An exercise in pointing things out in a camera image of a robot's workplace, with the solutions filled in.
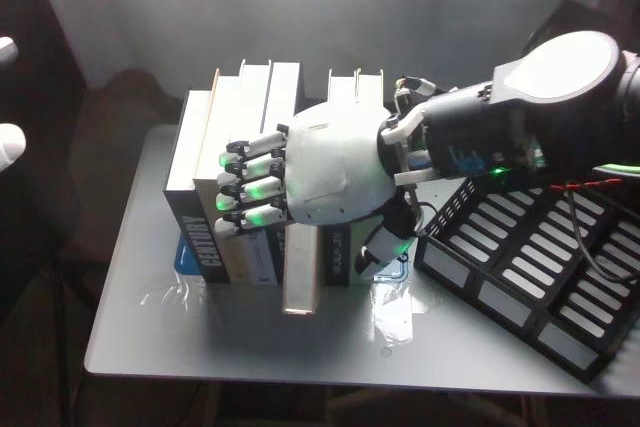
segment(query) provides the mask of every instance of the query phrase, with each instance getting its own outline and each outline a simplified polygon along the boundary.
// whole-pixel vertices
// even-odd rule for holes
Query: slotted basket
[[[638,221],[607,197],[576,193],[582,239],[613,275],[640,270]],[[586,265],[562,193],[483,195],[467,180],[427,226],[418,270],[583,381],[613,357],[638,316],[638,283]]]

